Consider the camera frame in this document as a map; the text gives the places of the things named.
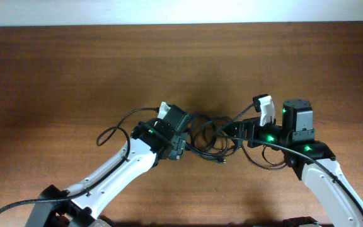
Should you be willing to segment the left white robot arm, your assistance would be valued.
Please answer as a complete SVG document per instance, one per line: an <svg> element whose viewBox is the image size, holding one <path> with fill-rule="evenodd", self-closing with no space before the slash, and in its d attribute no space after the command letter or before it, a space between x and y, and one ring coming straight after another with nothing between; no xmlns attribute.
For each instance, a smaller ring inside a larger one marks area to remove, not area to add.
<svg viewBox="0 0 363 227"><path fill-rule="evenodd" d="M124 146L82 181L59 190L47 187L35 204L27 226L108 226L104 208L135 178L159 160L179 160L187 142L191 116L176 105L162 103L158 116L140 122Z"/></svg>

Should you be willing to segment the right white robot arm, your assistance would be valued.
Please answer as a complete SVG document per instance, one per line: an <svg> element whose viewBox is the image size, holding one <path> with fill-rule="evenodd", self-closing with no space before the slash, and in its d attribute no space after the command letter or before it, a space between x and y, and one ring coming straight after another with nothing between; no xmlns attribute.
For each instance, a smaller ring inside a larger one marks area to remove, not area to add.
<svg viewBox="0 0 363 227"><path fill-rule="evenodd" d="M255 97L259 117L234 121L223 132L241 146L260 145L281 150L284 163L316 196L334 226L363 226L363 201L345 178L337 157L315 139L313 109L307 100L287 100L282 107L282 123L275 123L270 96Z"/></svg>

